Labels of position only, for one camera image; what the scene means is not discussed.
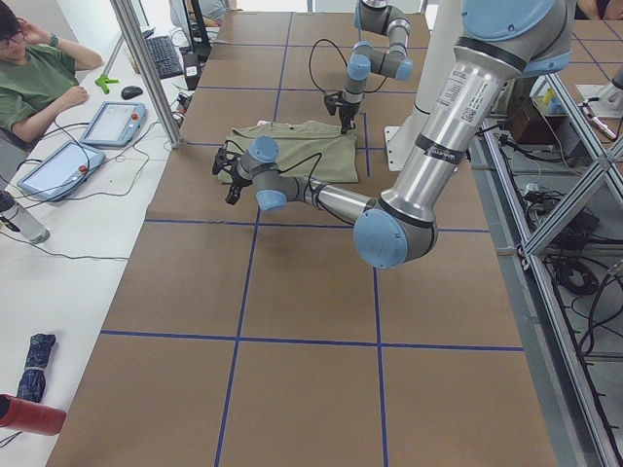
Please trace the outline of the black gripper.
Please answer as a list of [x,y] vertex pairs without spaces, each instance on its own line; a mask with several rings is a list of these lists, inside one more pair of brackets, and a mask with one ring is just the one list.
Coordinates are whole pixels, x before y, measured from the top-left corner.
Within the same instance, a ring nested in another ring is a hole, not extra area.
[[244,169],[240,169],[238,164],[231,169],[230,176],[232,185],[229,187],[225,201],[230,205],[236,205],[240,199],[241,190],[250,186],[251,180],[248,173]]
[[338,111],[341,123],[341,134],[347,134],[348,132],[355,130],[354,118],[357,115],[360,103],[348,102],[341,99],[338,102]]

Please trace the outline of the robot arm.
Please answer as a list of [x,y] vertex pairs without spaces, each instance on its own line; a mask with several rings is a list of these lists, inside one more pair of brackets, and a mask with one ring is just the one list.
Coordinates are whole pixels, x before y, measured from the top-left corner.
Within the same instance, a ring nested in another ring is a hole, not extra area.
[[502,87],[568,65],[571,1],[444,1],[428,44],[415,110],[389,141],[403,159],[392,187],[376,198],[330,186],[277,165],[278,146],[255,138],[241,153],[220,149],[212,167],[224,174],[228,203],[255,190],[260,209],[310,204],[353,226],[360,257],[390,269],[427,254],[437,239],[434,204],[489,116]]
[[400,9],[387,1],[357,1],[354,25],[360,31],[385,37],[387,44],[384,50],[364,40],[353,46],[343,89],[334,97],[342,134],[355,127],[354,118],[371,74],[406,81],[413,71],[413,61],[407,51],[411,24]]

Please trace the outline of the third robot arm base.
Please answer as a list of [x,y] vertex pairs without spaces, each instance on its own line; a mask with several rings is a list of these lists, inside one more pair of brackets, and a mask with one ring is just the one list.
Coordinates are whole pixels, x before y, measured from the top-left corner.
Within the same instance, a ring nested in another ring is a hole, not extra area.
[[583,100],[580,106],[593,117],[619,118],[622,116],[622,68],[606,85],[577,85]]

